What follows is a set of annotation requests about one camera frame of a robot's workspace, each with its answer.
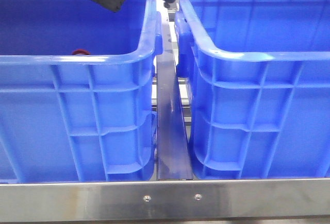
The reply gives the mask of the red push button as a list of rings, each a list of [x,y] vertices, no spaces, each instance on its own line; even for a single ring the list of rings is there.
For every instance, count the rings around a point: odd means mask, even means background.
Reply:
[[[84,50],[84,49],[77,49],[72,52],[72,55],[91,55],[89,51]]]

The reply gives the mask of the large blue crate left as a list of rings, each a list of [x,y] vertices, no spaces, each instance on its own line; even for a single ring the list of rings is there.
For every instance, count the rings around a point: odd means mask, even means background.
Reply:
[[[150,179],[161,53],[156,0],[1,0],[1,183]]]

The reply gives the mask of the large blue crate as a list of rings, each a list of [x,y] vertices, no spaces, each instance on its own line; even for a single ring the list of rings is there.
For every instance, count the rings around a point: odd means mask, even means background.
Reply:
[[[179,0],[199,179],[329,176],[329,0]]]
[[[1,0],[1,183],[150,179],[161,53],[156,0]]]

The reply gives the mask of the large blue crate right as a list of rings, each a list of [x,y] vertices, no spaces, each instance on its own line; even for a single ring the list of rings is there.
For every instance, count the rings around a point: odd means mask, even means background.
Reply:
[[[329,0],[179,0],[199,179],[329,176]]]

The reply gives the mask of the dark steel divider bar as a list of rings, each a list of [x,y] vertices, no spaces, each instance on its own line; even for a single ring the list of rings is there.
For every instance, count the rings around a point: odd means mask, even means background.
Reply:
[[[186,126],[175,71],[169,16],[161,15],[163,53],[157,56],[157,179],[192,180]]]

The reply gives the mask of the steel front rail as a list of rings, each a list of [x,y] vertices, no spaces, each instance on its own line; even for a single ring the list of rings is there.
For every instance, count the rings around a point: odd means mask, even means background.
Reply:
[[[329,179],[3,184],[2,222],[329,216]]]

